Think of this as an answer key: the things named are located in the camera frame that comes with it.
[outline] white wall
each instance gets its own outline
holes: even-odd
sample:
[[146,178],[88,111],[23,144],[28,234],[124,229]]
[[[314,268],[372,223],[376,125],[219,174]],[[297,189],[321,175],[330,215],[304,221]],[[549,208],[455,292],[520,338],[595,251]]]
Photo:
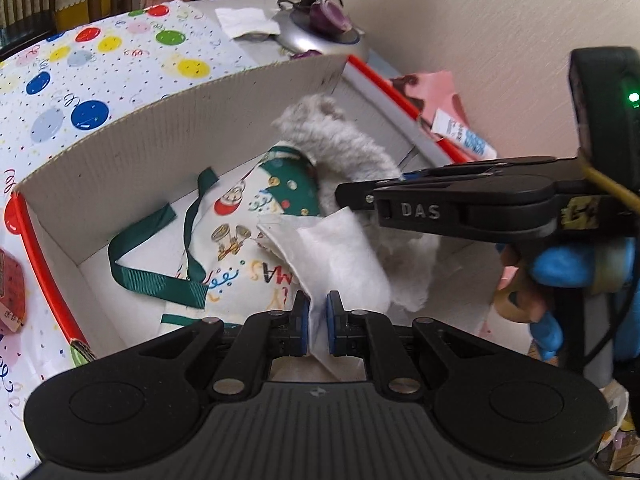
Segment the white wall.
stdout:
[[453,71],[472,126],[503,156],[572,155],[569,51],[640,47],[640,0],[345,0],[402,72]]

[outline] ribbed gray surface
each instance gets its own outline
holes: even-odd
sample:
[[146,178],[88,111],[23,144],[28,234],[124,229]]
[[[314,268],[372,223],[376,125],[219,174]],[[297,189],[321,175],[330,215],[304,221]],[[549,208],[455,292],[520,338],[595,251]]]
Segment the ribbed gray surface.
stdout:
[[587,463],[559,472],[501,470],[464,455],[414,404],[372,384],[267,383],[252,400],[214,409],[188,446],[109,474],[50,463],[29,480],[602,480]]

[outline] gray balloon print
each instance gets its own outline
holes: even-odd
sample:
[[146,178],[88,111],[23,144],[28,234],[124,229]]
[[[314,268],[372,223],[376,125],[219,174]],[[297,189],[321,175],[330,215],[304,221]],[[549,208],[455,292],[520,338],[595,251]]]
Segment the gray balloon print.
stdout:
[[69,66],[82,66],[93,57],[93,54],[88,50],[74,50],[66,58],[66,63]]
[[31,140],[33,142],[44,142],[53,137],[62,126],[65,115],[58,108],[49,108],[41,113],[31,127]]

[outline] yellow cable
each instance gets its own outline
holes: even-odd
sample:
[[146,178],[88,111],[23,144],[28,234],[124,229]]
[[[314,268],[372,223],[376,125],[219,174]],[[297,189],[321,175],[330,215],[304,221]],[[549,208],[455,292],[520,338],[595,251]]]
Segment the yellow cable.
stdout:
[[626,187],[620,186],[615,180],[611,180],[604,173],[596,170],[584,156],[582,150],[578,150],[578,163],[584,177],[594,183],[601,190],[606,191],[611,196],[617,198],[631,211],[640,215],[640,197],[629,191]]

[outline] green ribbon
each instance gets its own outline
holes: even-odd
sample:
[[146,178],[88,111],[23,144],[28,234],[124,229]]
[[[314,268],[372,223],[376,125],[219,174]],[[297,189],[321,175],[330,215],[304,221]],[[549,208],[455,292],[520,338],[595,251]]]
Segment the green ribbon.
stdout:
[[129,267],[124,267],[117,263],[117,260],[149,240],[175,219],[175,212],[169,204],[139,222],[130,225],[111,240],[108,255],[113,279],[132,292],[153,296],[171,303],[204,309],[207,291],[209,290],[209,287],[202,283],[206,278],[206,273],[202,266],[191,256],[189,245],[191,243],[193,221],[202,197],[217,180],[218,178],[211,168],[207,168],[200,173],[198,176],[198,198],[187,210],[184,221],[184,243],[187,251],[187,260],[189,261],[189,280],[181,280],[180,278],[165,276],[149,270],[129,269]]

